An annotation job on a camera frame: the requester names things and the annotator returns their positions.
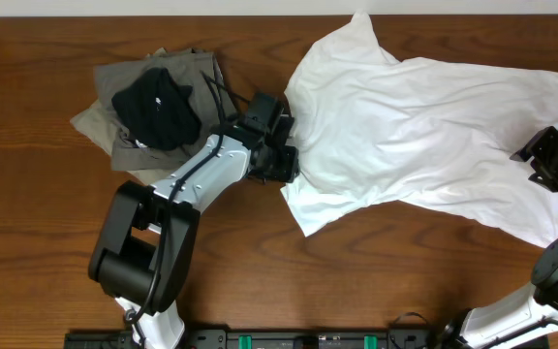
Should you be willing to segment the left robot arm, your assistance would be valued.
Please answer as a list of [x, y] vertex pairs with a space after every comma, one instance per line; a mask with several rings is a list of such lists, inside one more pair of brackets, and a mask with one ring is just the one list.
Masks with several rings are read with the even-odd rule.
[[185, 332], [175, 300], [186, 280], [203, 212], [248, 176], [291, 182], [295, 121], [283, 114], [260, 128], [240, 121], [217, 127], [181, 168], [153, 184], [133, 181], [115, 192], [88, 274], [114, 298], [137, 348], [174, 348]]

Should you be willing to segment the white t-shirt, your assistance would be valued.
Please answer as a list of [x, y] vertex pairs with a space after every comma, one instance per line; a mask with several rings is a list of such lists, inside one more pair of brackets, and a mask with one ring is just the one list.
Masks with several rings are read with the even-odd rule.
[[398, 60], [360, 12], [311, 46], [285, 94], [300, 172], [282, 194], [305, 235], [401, 201], [539, 247], [558, 238], [558, 193], [512, 160], [558, 129], [558, 72]]

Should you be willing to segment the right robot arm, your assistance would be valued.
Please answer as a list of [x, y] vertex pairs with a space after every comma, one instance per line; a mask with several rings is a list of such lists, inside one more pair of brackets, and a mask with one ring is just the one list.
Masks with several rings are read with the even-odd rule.
[[[529, 180], [558, 193], [558, 131], [546, 127], [511, 156], [529, 162]], [[558, 332], [558, 238], [548, 245], [522, 288], [450, 322], [432, 348], [545, 348]]]

